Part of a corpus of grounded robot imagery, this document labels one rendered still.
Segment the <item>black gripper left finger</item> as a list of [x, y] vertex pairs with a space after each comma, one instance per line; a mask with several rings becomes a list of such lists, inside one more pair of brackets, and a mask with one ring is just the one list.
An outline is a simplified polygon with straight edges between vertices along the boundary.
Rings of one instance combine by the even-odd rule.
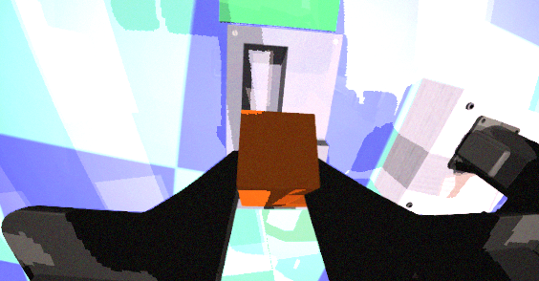
[[237, 211], [238, 151], [144, 212], [31, 205], [2, 221], [29, 280], [222, 281]]

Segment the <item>orange l-shaped part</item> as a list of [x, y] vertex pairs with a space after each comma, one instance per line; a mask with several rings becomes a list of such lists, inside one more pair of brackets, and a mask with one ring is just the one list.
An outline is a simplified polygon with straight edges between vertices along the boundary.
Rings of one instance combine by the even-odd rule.
[[320, 186], [315, 114], [241, 110], [236, 185], [242, 206], [306, 207]]

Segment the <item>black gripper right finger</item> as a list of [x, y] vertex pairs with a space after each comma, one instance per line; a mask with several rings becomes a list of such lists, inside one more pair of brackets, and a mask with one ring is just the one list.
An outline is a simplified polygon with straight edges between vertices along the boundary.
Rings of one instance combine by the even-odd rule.
[[329, 281], [425, 281], [449, 254], [539, 243], [537, 212], [417, 214], [318, 160], [305, 203]]

